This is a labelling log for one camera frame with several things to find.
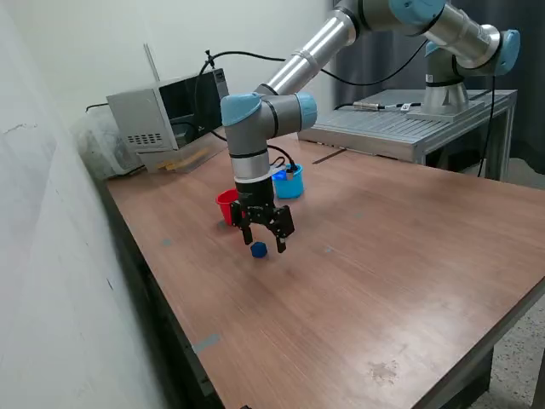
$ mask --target metal grate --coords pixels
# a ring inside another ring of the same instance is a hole
[[[161,145],[163,143],[163,137],[161,134],[147,134],[147,135],[132,135],[127,136],[127,140],[131,145]]]

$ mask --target stain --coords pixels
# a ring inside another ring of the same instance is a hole
[[[381,362],[380,364],[370,364],[370,375],[373,377],[373,380],[379,384],[389,383],[393,385],[395,379],[398,377],[398,363],[393,360],[389,364]]]
[[[219,341],[220,336],[217,334],[212,334],[201,343],[193,345],[193,352],[195,352],[195,354],[200,354],[201,352],[203,352],[203,350],[216,345]]]
[[[5,130],[4,132],[2,132],[2,135],[7,135],[7,134],[10,134],[12,132],[15,132],[16,130],[20,130],[20,129],[31,130],[33,128],[37,128],[37,124],[32,124],[32,125],[18,124],[16,126],[14,126],[13,128],[9,128],[8,130]]]

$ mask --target table leg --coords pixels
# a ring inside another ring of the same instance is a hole
[[[545,354],[543,355],[542,368],[537,379],[536,395],[531,409],[545,409]]]
[[[486,153],[487,179],[503,181],[508,175],[515,107],[513,104],[504,114],[493,119],[492,134]]]

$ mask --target table surface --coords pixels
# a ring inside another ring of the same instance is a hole
[[[227,152],[109,188],[228,409],[411,408],[545,273],[545,192],[275,140],[295,233],[251,257],[221,222]]]

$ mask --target tape mark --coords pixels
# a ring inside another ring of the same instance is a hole
[[[212,334],[208,338],[206,338],[204,341],[202,341],[201,343],[197,343],[197,344],[193,345],[192,346],[193,352],[195,352],[195,354],[200,354],[201,352],[203,352],[203,350],[205,350],[205,349],[207,349],[209,347],[213,347],[219,341],[220,341],[220,336],[218,334]]]

